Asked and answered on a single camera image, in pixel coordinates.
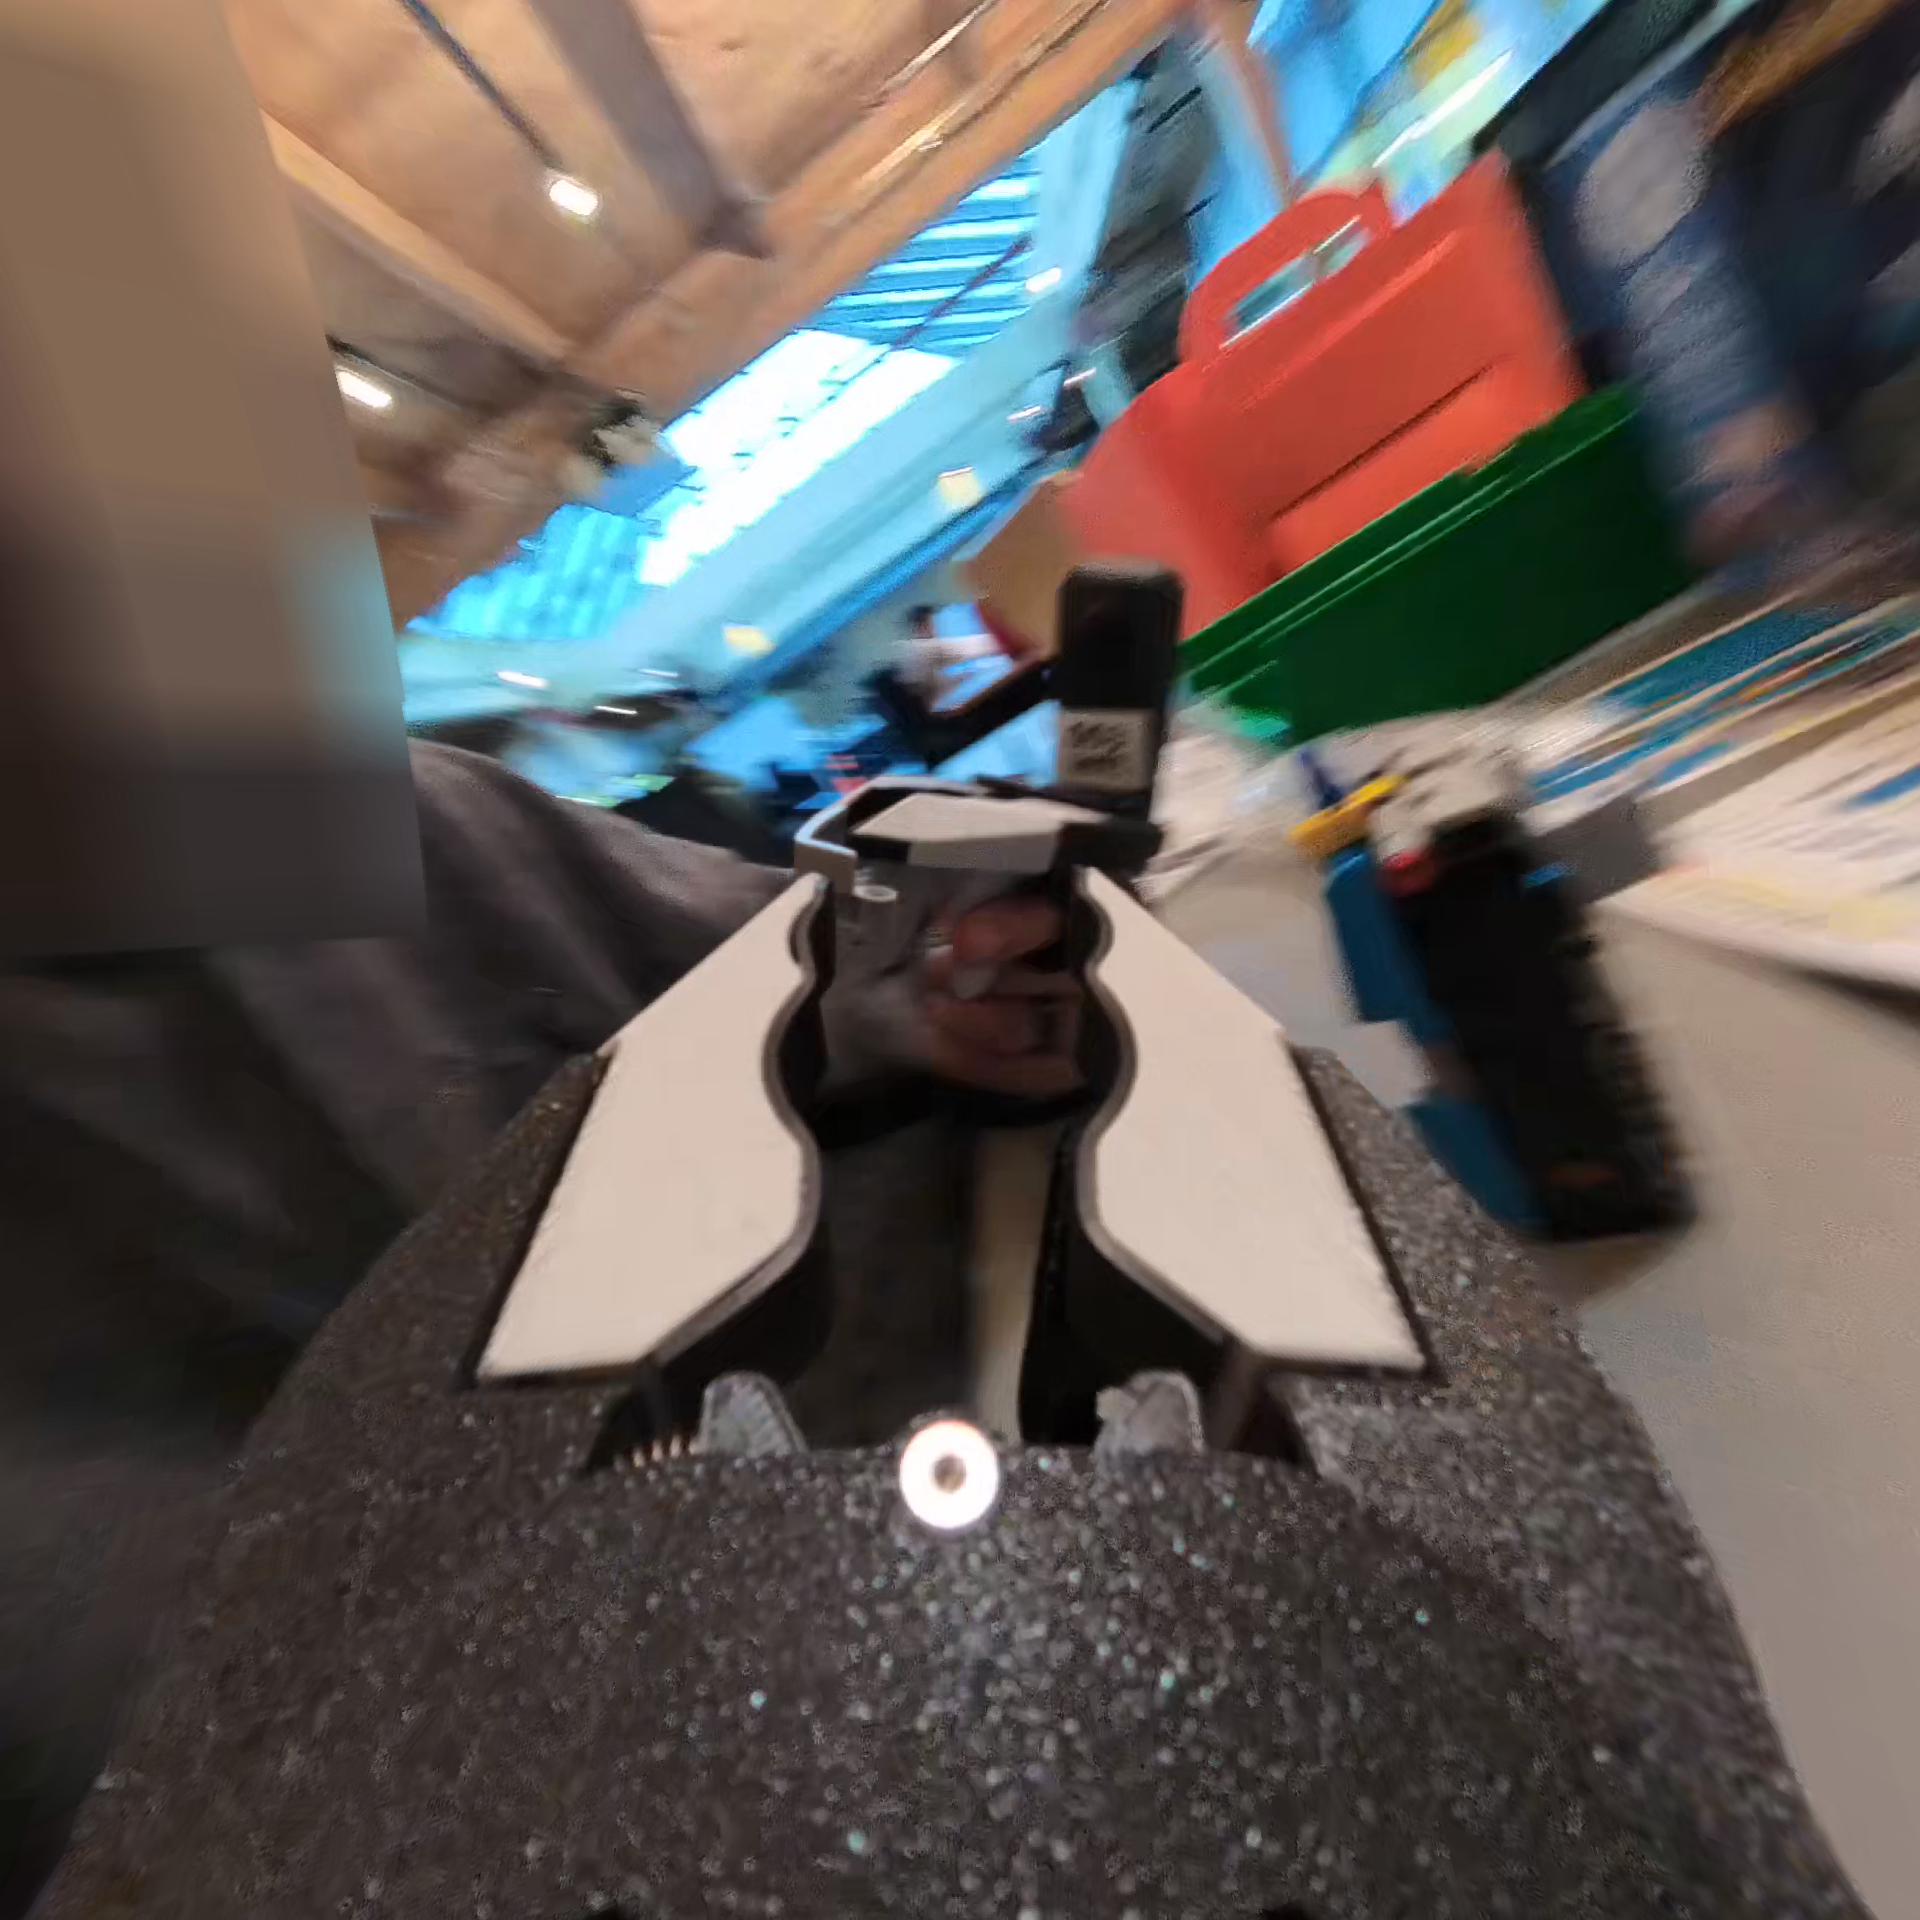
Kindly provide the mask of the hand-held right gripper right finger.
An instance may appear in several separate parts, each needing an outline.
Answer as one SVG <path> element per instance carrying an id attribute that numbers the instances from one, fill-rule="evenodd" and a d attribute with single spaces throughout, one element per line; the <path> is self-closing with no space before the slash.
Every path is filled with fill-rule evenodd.
<path id="1" fill-rule="evenodd" d="M 1421 1375 L 1424 1344 L 1289 1038 L 1115 879 L 1092 916 L 1089 1014 L 1119 1078 L 1080 1158 L 1091 1246 L 1203 1338 L 1269 1368 Z"/>

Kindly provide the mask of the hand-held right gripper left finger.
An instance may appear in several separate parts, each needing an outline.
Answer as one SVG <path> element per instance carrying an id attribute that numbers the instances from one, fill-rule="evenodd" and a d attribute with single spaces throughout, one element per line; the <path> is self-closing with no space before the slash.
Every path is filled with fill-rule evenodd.
<path id="1" fill-rule="evenodd" d="M 626 1022 L 507 1286 L 475 1378 L 681 1360 L 804 1258 L 820 1150 L 783 1050 L 818 1038 L 833 890 L 793 879 Z"/>

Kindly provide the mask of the blue and black brick model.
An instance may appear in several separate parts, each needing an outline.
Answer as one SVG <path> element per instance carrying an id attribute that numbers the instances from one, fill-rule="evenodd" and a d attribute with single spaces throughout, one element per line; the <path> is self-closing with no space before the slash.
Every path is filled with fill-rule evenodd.
<path id="1" fill-rule="evenodd" d="M 1536 1241 L 1680 1232 L 1684 1153 L 1603 969 L 1573 854 L 1628 856 L 1631 811 L 1597 835 L 1531 819 L 1517 756 L 1475 728 L 1391 729 L 1297 751 L 1315 867 L 1352 1006 L 1424 1056 L 1407 1116 L 1466 1192 Z"/>

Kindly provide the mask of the grey desk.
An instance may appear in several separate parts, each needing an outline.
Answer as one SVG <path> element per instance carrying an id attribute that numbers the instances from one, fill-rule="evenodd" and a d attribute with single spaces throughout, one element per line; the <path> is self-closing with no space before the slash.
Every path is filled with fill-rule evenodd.
<path id="1" fill-rule="evenodd" d="M 1915 1916 L 1915 1001 L 1600 913 L 1690 1153 L 1675 1240 L 1552 1249 L 1875 1916 Z"/>

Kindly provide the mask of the person's left hand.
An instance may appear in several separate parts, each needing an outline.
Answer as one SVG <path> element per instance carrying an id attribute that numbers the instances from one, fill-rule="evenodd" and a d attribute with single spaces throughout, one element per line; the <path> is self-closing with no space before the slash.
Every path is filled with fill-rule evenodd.
<path id="1" fill-rule="evenodd" d="M 936 1087 L 1020 1110 L 1080 1097 L 1084 992 L 1058 956 L 1064 937 L 1053 902 L 1001 896 L 941 914 L 895 963 L 845 943 L 820 1001 L 824 1090 Z"/>

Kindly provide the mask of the green plastic bin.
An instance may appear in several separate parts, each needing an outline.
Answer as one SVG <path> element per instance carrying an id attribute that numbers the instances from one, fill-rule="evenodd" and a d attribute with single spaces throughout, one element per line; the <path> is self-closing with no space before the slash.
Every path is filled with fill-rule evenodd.
<path id="1" fill-rule="evenodd" d="M 1501 699 L 1693 583 L 1625 387 L 1453 471 L 1185 643 L 1272 746 Z"/>

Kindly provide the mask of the orange plastic bin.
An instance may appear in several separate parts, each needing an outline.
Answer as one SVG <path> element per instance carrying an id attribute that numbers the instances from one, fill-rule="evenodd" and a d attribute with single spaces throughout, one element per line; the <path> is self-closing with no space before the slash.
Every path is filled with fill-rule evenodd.
<path id="1" fill-rule="evenodd" d="M 1400 219 L 1379 183 L 1322 188 L 1189 292 L 1180 360 L 1076 467 L 1081 561 L 1185 580 L 1185 631 L 1587 392 L 1505 159 Z"/>

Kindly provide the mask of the blue sticker sheet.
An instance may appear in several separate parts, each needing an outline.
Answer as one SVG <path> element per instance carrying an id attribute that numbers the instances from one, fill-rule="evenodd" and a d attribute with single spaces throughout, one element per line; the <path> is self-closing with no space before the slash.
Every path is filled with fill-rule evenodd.
<path id="1" fill-rule="evenodd" d="M 1828 707 L 1915 679 L 1919 599 L 1873 611 L 1771 607 L 1575 699 L 1514 712 L 1538 804 L 1658 794 Z"/>

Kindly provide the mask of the open instruction booklet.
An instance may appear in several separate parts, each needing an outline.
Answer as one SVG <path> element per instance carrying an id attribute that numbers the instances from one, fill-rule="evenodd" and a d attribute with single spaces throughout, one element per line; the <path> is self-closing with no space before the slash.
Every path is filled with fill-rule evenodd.
<path id="1" fill-rule="evenodd" d="M 1664 827 L 1661 848 L 1603 914 L 1913 999 L 1915 683 L 1807 729 L 1767 774 Z"/>

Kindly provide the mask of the blue toy robot box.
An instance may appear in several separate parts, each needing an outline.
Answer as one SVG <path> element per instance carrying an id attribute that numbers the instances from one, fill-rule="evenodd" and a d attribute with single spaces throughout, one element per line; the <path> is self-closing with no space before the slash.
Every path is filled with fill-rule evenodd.
<path id="1" fill-rule="evenodd" d="M 1575 4 L 1472 148 L 1698 570 L 1915 590 L 1915 2 Z"/>

